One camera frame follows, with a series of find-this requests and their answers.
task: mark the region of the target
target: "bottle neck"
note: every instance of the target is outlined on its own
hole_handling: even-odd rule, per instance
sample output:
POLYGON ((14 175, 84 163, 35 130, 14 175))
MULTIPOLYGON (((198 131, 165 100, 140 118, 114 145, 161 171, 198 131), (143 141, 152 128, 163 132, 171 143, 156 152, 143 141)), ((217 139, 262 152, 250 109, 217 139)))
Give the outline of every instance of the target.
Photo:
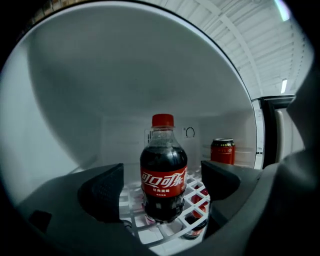
POLYGON ((180 147, 172 126, 154 127, 148 147, 180 147))

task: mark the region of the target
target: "red can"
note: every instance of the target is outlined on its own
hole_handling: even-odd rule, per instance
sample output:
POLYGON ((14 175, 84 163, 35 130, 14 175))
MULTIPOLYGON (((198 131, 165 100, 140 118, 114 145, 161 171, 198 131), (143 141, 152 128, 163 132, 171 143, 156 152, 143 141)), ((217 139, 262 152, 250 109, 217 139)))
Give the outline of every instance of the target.
MULTIPOLYGON (((205 195, 205 196, 209 195, 208 190, 207 190, 206 188, 203 189, 203 190, 201 190, 200 193, 203 194, 203 195, 205 195)), ((193 196, 191 197, 191 202, 194 203, 194 204, 196 204, 196 203, 198 203, 201 199, 202 199, 202 198, 201 198, 200 196, 198 196, 197 194, 195 194, 195 195, 193 195, 193 196)), ((206 202, 204 202, 204 203, 201 204, 201 205, 202 205, 202 206, 206 206, 206 205, 208 205, 208 204, 209 204, 209 203, 206 201, 206 202)))
POLYGON ((233 165, 236 147, 232 138, 215 138, 211 144, 211 161, 233 165))

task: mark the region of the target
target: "white wire rack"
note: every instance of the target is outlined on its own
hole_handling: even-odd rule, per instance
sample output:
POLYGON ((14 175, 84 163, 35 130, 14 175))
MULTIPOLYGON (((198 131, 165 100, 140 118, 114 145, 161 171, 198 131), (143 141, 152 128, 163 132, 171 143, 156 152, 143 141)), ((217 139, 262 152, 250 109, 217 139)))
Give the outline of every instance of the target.
POLYGON ((129 184, 123 188, 119 202, 120 218, 132 223, 133 235, 139 238, 147 247, 154 248, 177 239, 207 219, 208 213, 199 209, 200 205, 210 201, 209 195, 201 193, 205 189, 201 182, 201 170, 188 171, 186 183, 183 212, 170 224, 148 224, 146 222, 140 183, 129 184), (198 195, 201 200, 193 203, 191 198, 194 195, 198 195), (202 217, 195 223, 189 224, 186 222, 185 217, 192 211, 197 211, 202 217))

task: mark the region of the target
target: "soda can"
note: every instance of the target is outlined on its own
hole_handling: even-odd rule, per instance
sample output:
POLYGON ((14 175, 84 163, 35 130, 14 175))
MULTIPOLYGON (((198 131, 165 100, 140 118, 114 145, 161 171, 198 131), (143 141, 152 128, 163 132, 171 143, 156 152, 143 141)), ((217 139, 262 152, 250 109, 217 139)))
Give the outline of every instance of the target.
POLYGON ((211 144, 211 161, 234 165, 236 147, 232 138, 215 138, 211 144))

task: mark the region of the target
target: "light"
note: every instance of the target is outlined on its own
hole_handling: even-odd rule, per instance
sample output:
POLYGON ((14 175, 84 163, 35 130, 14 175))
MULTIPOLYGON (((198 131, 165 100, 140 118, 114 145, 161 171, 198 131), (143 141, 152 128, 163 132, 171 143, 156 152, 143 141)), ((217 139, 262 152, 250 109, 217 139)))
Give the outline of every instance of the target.
POLYGON ((282 20, 285 22, 290 19, 290 10, 282 0, 274 0, 276 7, 278 8, 282 20))
POLYGON ((287 82, 288 82, 288 79, 283 79, 282 80, 282 87, 281 87, 281 93, 283 94, 286 90, 286 87, 287 87, 287 82))

